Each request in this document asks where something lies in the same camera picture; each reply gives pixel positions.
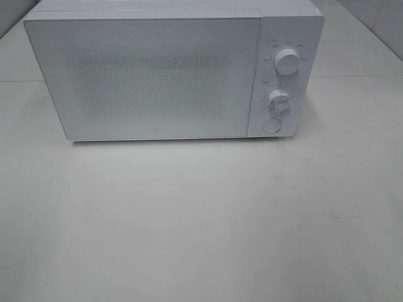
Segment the round white door button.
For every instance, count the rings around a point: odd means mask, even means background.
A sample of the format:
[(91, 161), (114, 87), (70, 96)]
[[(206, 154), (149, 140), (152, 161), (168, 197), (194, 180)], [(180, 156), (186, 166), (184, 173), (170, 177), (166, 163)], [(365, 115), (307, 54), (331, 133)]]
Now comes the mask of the round white door button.
[(281, 130), (281, 120), (269, 118), (263, 123), (262, 127), (265, 133), (278, 133)]

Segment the white timer knob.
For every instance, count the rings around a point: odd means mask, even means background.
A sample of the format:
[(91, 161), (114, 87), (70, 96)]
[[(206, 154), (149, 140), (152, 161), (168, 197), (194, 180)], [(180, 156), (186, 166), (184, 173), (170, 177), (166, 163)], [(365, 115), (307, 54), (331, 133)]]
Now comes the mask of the white timer knob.
[(281, 114), (289, 107), (290, 96), (286, 90), (276, 89), (268, 94), (268, 107), (271, 112)]

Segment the white microwave door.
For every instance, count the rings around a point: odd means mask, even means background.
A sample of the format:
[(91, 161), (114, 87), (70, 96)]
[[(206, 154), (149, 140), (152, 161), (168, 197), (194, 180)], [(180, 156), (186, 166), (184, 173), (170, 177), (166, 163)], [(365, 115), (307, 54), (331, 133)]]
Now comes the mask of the white microwave door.
[(25, 23), (72, 141), (245, 137), (260, 27), (258, 18)]

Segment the white microwave oven body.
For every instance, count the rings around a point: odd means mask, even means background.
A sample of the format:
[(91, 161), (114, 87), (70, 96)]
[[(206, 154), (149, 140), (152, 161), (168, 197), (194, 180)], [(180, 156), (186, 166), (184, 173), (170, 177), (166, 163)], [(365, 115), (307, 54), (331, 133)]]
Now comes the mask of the white microwave oven body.
[[(261, 21), (253, 94), (247, 134), (238, 138), (290, 137), (300, 119), (325, 18), (310, 1), (41, 1), (26, 16), (27, 21), (46, 20), (193, 20), (258, 18)], [(274, 56), (284, 48), (300, 54), (298, 71), (281, 75)], [(287, 110), (271, 112), (268, 94), (276, 89), (289, 93)], [(265, 133), (269, 118), (281, 120), (278, 133)], [(145, 139), (145, 140), (186, 140)]]

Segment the upper white power knob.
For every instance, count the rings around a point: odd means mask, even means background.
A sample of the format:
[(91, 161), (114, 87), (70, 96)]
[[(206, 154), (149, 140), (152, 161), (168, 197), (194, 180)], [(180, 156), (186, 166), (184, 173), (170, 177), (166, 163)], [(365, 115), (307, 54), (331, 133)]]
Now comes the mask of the upper white power knob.
[(294, 48), (284, 48), (276, 53), (274, 60), (276, 71), (283, 76), (289, 76), (298, 71), (300, 54)]

